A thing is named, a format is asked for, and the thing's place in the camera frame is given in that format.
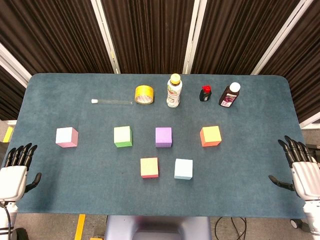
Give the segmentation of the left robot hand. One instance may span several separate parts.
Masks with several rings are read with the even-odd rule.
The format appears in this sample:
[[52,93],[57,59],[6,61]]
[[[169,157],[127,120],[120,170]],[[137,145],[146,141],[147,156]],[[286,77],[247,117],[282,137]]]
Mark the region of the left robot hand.
[[37,145],[28,143],[12,148],[0,169],[0,201],[17,202],[24,194],[37,187],[42,173],[38,172],[32,183],[27,184],[28,173]]

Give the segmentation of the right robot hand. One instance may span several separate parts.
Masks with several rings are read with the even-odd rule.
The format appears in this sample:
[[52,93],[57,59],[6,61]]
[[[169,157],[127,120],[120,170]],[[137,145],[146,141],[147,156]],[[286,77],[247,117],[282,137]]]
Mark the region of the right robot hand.
[[307,146],[285,136],[285,141],[279,139],[292,174],[292,183],[279,181],[275,176],[268,178],[276,186],[296,192],[304,201],[318,201],[320,199],[320,167],[310,154]]

